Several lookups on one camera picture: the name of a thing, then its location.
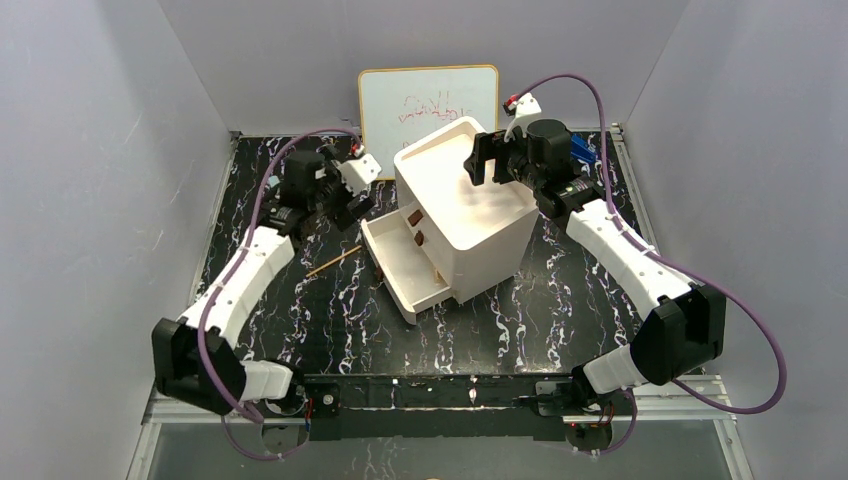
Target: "whiteboard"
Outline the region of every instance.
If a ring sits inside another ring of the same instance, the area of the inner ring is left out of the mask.
[[[395,178],[401,149],[464,116],[487,131],[498,124],[498,70],[492,65],[366,70],[359,75],[362,136]]]

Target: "white box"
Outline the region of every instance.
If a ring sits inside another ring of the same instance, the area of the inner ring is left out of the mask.
[[[493,183],[493,162],[478,187],[463,168],[480,132],[476,120],[463,117],[398,152],[398,210],[362,222],[368,249],[409,323],[447,297],[463,303],[513,276],[530,241],[539,216],[530,189]],[[423,218],[413,226],[416,211]]]

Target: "gray panel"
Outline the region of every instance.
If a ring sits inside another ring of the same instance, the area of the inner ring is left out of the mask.
[[[587,75],[626,120],[688,0],[160,0],[231,130],[359,124],[367,68],[491,63],[501,93],[563,70]],[[579,83],[543,87],[545,112],[597,125]]]
[[[123,478],[228,134],[155,1],[0,12],[0,478]]]
[[[757,478],[842,478],[848,414],[848,5],[694,1],[627,124],[659,246],[775,330],[786,398],[742,417]],[[737,309],[717,367],[759,404],[774,357]]]
[[[616,431],[626,423],[616,422]],[[233,430],[244,447],[262,451],[259,427]],[[280,448],[293,444],[293,430],[275,437]],[[220,425],[172,424],[162,426],[150,478],[730,478],[712,421],[640,422],[626,446],[597,460],[568,448],[529,438],[369,438],[312,442],[284,463],[269,463],[236,453]]]

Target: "yellow frame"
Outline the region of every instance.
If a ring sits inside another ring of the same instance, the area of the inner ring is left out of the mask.
[[[500,103],[500,86],[501,86],[501,78],[500,72],[498,72],[498,67],[484,63],[480,65],[447,65],[443,67],[402,67],[402,68],[371,68],[368,70],[363,70],[360,72],[359,77],[356,79],[356,88],[359,92],[359,126],[362,129],[362,141],[367,145],[368,139],[365,137],[365,107],[362,105],[362,77],[366,73],[378,73],[378,72],[406,72],[410,70],[455,70],[460,68],[491,68],[495,71],[495,128],[498,127],[498,104]],[[394,180],[394,178],[378,178],[377,180]]]

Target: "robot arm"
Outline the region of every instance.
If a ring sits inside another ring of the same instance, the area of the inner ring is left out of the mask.
[[[494,159],[493,181],[530,188],[539,211],[600,261],[644,321],[633,342],[572,370],[572,382],[556,394],[562,405],[585,407],[619,389],[663,385],[718,357],[725,297],[647,257],[653,247],[632,230],[641,248],[622,236],[600,186],[572,163],[585,153],[574,155],[576,136],[562,122],[541,118],[531,94],[504,107],[514,116],[509,127],[475,137],[464,164],[471,182],[481,185],[485,163]]]
[[[355,195],[380,173],[377,161],[363,149],[346,160],[333,146],[318,152],[295,151],[287,158],[282,179],[265,194],[259,224],[250,244],[239,246],[222,272],[178,321],[161,319],[153,330],[156,389],[214,413],[225,415],[232,407],[221,396],[200,362],[197,329],[210,299],[221,287],[206,319],[206,343],[212,365],[227,390],[239,400],[300,401],[293,384],[302,375],[277,360],[240,361],[233,350],[250,312],[265,289],[297,253],[315,220],[328,217],[339,229],[353,225],[373,203]],[[241,253],[244,259],[239,260]],[[224,281],[233,268],[235,273]]]

